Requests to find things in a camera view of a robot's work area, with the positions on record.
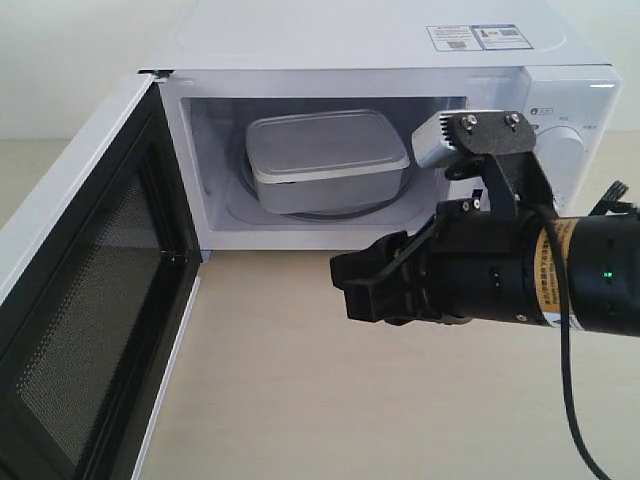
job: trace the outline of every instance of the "white wall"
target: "white wall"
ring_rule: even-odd
[[[73,136],[115,80],[137,69],[183,2],[3,0],[0,138]],[[640,2],[550,2],[601,46],[625,79],[611,129],[640,130]]]

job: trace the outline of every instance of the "microwave top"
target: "microwave top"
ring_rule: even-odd
[[[543,0],[196,0],[142,68],[608,64]]]

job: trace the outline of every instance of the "microwave door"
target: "microwave door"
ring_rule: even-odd
[[[0,230],[0,478],[130,478],[201,262],[158,86],[126,77]]]

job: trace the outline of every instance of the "food container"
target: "food container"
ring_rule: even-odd
[[[373,110],[255,121],[247,128],[247,156],[260,204],[278,214],[389,200],[409,166],[400,136]]]

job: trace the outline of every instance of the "microwave oven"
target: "microwave oven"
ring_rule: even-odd
[[[191,3],[0,230],[0,478],[139,475],[211,251],[361,249],[481,187],[425,169],[370,215],[268,213],[254,120],[375,110],[411,155],[440,110],[520,111],[566,213],[620,86],[543,2]]]

